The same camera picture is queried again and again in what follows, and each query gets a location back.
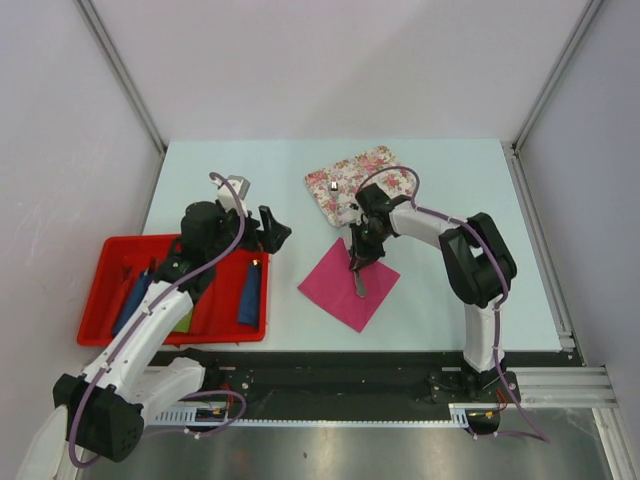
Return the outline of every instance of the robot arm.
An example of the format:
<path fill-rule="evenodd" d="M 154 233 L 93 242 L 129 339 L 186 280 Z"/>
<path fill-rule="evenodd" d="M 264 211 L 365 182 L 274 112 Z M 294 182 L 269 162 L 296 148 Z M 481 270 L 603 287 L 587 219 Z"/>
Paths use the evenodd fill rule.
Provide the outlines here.
<path fill-rule="evenodd" d="M 479 245 L 464 229 L 451 228 L 447 220 L 416 210 L 407 196 L 389 198 L 377 184 L 358 192 L 356 201 L 362 216 L 358 222 L 350 224 L 351 238 L 347 242 L 350 269 L 357 272 L 383 257 L 382 244 L 390 236 L 407 235 L 441 250 L 449 283 L 465 304 L 465 361 L 479 374 L 494 369 L 493 308 L 502 290 L 486 256 L 474 255 L 473 248 Z M 493 220 L 480 213 L 467 222 L 489 245 L 510 287 L 517 272 L 516 265 Z M 499 361 L 503 357 L 504 351 L 499 345 Z"/>
<path fill-rule="evenodd" d="M 251 218 L 244 205 L 248 187 L 246 179 L 229 177 L 219 185 L 215 203 L 198 202 L 187 207 L 181 234 L 158 267 L 136 312 L 80 375 L 60 377 L 53 397 L 56 407 L 68 410 L 67 439 L 81 410 L 76 419 L 75 444 L 121 461 L 136 447 L 149 421 L 201 388 L 204 368 L 187 358 L 174 360 L 144 381 L 142 373 L 167 335 L 215 278 L 215 267 L 207 268 L 214 259 L 232 245 L 276 253 L 291 234 L 291 229 L 276 222 L 264 206 L 259 208 L 263 226 L 259 229 L 260 221 Z M 240 216 L 244 230 L 238 241 Z M 81 402 L 86 402 L 84 408 L 80 408 Z"/>

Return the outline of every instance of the white enclosure wall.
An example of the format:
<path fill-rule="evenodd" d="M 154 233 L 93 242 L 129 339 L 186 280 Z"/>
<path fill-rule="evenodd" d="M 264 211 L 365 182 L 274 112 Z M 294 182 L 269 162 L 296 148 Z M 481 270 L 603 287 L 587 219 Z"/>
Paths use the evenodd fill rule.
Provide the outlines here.
<path fill-rule="evenodd" d="M 96 0 L 165 141 L 512 140 L 586 0 Z"/>
<path fill-rule="evenodd" d="M 640 2 L 608 2 L 523 151 L 583 351 L 640 445 Z"/>
<path fill-rule="evenodd" d="M 14 478 L 61 373 L 105 238 L 139 232 L 160 159 L 70 0 L 0 16 L 0 477 Z"/>

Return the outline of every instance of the table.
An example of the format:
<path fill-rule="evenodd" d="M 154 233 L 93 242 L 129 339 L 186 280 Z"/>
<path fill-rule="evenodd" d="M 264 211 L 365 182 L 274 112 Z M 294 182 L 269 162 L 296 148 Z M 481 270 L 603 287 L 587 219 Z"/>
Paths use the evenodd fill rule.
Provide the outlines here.
<path fill-rule="evenodd" d="M 257 214 L 258 205 L 267 205 L 276 220 L 293 229 L 282 250 L 272 257 L 265 339 L 199 348 L 442 351 L 464 347 L 464 310 L 449 287 L 441 253 L 412 238 L 385 243 L 383 261 L 401 277 L 360 334 L 297 289 L 339 236 L 309 194 L 304 175 L 377 145 L 388 146 L 404 165 L 420 174 L 419 204 L 462 217 L 484 211 L 495 220 L 518 265 L 504 308 L 504 348 L 560 350 L 502 147 L 492 139 L 172 142 L 145 234 L 178 232 L 187 205 L 214 199 L 211 171 L 247 177 L 249 209 Z"/>

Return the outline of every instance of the floral cloth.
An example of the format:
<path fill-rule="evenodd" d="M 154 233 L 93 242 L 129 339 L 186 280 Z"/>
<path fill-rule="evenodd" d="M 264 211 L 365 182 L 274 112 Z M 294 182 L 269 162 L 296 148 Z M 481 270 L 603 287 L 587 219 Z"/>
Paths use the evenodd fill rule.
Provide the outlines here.
<path fill-rule="evenodd" d="M 341 227 L 354 219 L 354 211 L 350 205 L 355 203 L 356 191 L 364 179 L 393 165 L 400 165 L 396 156 L 387 147 L 380 146 L 309 173 L 304 181 L 329 223 L 334 227 Z M 332 181 L 338 182 L 337 198 L 329 193 Z M 372 181 L 392 198 L 403 194 L 411 195 L 416 186 L 415 179 L 406 171 L 400 170 L 381 173 Z"/>

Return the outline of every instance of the blue cloth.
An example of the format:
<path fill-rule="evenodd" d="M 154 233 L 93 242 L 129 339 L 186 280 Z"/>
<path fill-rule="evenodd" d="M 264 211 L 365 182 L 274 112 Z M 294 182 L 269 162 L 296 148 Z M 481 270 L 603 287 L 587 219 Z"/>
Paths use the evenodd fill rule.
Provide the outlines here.
<path fill-rule="evenodd" d="M 260 325 L 260 277 L 261 269 L 253 263 L 249 264 L 247 281 L 242 289 L 238 323 L 258 328 Z"/>
<path fill-rule="evenodd" d="M 149 285 L 151 285 L 152 280 L 153 273 L 140 273 L 135 285 L 133 286 L 133 289 L 131 290 L 131 293 L 129 294 L 129 297 L 127 298 L 127 301 L 124 303 L 124 306 L 120 311 L 120 315 L 118 315 L 116 325 L 111 331 L 114 337 L 120 332 L 120 330 L 122 330 L 122 327 L 127 324 L 127 321 L 129 320 L 129 318 L 131 318 L 131 315 L 133 315 L 136 309 L 140 306 L 140 303 L 142 303 L 142 299 L 147 293 L 147 289 L 149 288 Z"/>

